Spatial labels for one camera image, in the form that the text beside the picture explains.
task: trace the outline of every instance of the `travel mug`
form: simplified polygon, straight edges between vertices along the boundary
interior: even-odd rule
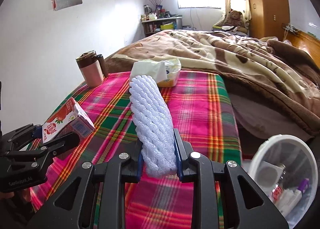
[[[103,76],[108,77],[108,70],[102,54],[89,51],[76,58],[79,69],[89,87],[97,87],[102,84]]]

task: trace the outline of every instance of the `bottle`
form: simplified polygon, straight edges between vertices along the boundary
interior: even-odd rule
[[[276,184],[275,188],[272,190],[271,193],[271,201],[273,204],[279,200],[281,194],[283,193],[283,179],[285,177],[285,166],[283,164],[279,164],[278,167],[282,168],[283,173],[280,176],[278,183]]]

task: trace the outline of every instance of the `white foam net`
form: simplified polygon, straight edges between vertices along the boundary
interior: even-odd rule
[[[131,111],[149,176],[176,173],[172,117],[156,82],[150,76],[136,76],[130,82]]]

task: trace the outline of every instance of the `blue gripper pad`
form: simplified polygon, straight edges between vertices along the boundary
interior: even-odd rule
[[[183,180],[182,160],[181,160],[176,137],[174,137],[174,154],[176,155],[176,158],[177,158],[177,176],[179,178],[179,181],[182,181]]]
[[[140,181],[142,176],[142,170],[143,170],[143,157],[140,151],[139,157],[138,157],[138,166],[137,166],[137,179]]]
[[[33,133],[33,138],[42,139],[42,126],[36,128],[36,130]]]

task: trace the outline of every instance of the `wooden wardrobe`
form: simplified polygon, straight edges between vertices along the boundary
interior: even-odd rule
[[[282,41],[282,24],[290,23],[288,0],[249,0],[252,20],[250,37],[262,38],[276,36]]]

